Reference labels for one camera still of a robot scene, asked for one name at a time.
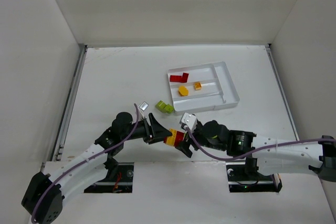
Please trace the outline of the yellow and red lego stack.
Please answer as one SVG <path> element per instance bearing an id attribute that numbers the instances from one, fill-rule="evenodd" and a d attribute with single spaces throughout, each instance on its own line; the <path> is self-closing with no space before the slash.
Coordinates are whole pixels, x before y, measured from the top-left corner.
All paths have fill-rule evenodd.
<path id="1" fill-rule="evenodd" d="M 185 133 L 175 129 L 169 129 L 169 131 L 172 133 L 172 135 L 164 139 L 164 144 L 173 147 L 179 146 L 180 143 L 182 143 L 182 141 L 184 140 Z"/>

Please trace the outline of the large lime green lego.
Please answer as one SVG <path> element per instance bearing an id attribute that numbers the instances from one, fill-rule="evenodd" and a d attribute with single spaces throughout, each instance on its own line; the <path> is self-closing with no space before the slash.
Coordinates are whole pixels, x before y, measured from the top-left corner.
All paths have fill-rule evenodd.
<path id="1" fill-rule="evenodd" d="M 168 103 L 164 103 L 163 101 L 159 101 L 155 107 L 161 111 L 162 113 L 167 113 L 167 114 L 171 114 L 174 112 L 174 108 L 172 105 L 168 104 Z"/>

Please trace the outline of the yellow rounded lego piece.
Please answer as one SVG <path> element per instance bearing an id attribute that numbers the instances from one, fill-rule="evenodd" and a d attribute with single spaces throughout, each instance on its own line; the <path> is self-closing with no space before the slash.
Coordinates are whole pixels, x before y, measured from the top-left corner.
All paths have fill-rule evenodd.
<path id="1" fill-rule="evenodd" d="M 179 95 L 182 97 L 186 97 L 189 95 L 189 90 L 185 86 L 179 86 L 178 92 L 179 92 Z"/>

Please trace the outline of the small yellow lego brick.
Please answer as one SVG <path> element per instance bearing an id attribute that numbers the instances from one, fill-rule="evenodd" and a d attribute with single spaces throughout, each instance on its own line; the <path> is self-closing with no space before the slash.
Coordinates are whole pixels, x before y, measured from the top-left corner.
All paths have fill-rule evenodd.
<path id="1" fill-rule="evenodd" d="M 194 83 L 194 89 L 195 89 L 196 91 L 201 90 L 201 89 L 202 89 L 202 85 L 201 85 L 201 83 L 200 83 L 200 82 L 195 82 L 195 83 Z"/>

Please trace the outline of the red lego piece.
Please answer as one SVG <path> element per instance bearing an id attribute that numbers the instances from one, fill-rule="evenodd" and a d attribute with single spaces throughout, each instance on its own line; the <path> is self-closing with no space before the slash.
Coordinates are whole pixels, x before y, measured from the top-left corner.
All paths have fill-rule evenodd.
<path id="1" fill-rule="evenodd" d="M 182 75 L 170 75 L 170 82 L 187 83 L 189 74 L 184 72 Z"/>

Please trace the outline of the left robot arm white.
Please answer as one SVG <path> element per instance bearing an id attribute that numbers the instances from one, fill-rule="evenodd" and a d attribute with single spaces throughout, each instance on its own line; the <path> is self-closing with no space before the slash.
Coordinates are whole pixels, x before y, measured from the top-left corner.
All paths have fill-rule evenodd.
<path id="1" fill-rule="evenodd" d="M 153 116 L 137 116 L 120 112 L 102 135 L 82 154 L 54 173 L 36 173 L 30 180 L 22 206 L 31 215 L 32 223 L 52 223 L 63 206 L 75 195 L 103 180 L 118 168 L 114 159 L 125 141 L 143 139 L 147 144 L 162 142 L 172 133 Z"/>

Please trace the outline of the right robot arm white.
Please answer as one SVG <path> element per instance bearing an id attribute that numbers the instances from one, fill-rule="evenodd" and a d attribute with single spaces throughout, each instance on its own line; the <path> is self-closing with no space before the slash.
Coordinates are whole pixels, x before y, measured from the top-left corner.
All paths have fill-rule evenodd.
<path id="1" fill-rule="evenodd" d="M 212 120 L 197 122 L 194 128 L 182 128 L 186 135 L 176 149 L 187 157 L 190 147 L 205 155 L 231 162 L 245 160 L 245 174 L 270 176 L 277 173 L 317 175 L 319 179 L 335 181 L 335 138 L 323 135 L 310 140 L 289 141 L 263 137 L 253 132 L 229 130 Z"/>

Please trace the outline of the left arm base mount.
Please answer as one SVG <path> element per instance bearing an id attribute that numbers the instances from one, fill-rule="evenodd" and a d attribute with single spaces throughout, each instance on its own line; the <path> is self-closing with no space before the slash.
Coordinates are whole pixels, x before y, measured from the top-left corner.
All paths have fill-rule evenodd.
<path id="1" fill-rule="evenodd" d="M 132 193 L 134 178 L 134 163 L 119 163 L 114 158 L 105 162 L 108 168 L 104 179 L 95 182 L 84 190 L 85 194 L 124 194 Z"/>

